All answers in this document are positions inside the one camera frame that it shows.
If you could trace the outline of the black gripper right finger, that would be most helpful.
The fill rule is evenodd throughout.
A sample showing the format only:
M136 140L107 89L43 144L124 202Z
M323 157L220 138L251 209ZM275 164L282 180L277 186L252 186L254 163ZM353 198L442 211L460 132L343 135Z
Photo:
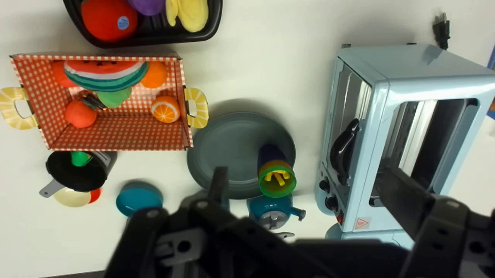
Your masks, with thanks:
M384 208L399 226L415 239L436 198L424 191L402 171L384 166L379 169L378 194Z

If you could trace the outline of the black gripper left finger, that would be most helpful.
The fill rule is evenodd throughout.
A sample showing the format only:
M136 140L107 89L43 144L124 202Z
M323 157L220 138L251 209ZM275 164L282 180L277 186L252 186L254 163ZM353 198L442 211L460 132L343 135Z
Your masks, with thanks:
M226 168L214 171L212 183L207 191L207 211L229 209L229 172Z

